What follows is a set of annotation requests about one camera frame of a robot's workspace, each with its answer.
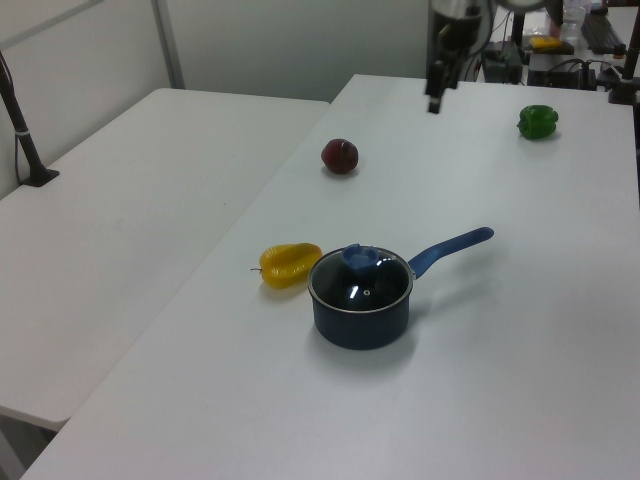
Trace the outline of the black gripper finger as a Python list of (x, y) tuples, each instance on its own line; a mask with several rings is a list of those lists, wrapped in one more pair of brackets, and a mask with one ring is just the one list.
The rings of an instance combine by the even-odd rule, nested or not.
[(437, 60), (429, 66), (425, 94), (428, 96), (428, 112), (440, 112), (441, 97), (444, 85), (444, 64)]
[(443, 53), (445, 66), (445, 87), (456, 89), (459, 79), (459, 57), (456, 50), (447, 50)]

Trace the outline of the black Franka gripper body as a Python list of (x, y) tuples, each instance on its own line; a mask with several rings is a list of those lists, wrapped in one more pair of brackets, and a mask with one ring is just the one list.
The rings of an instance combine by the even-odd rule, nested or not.
[(464, 59), (478, 41), (483, 7), (480, 1), (432, 1), (431, 38), (435, 59)]

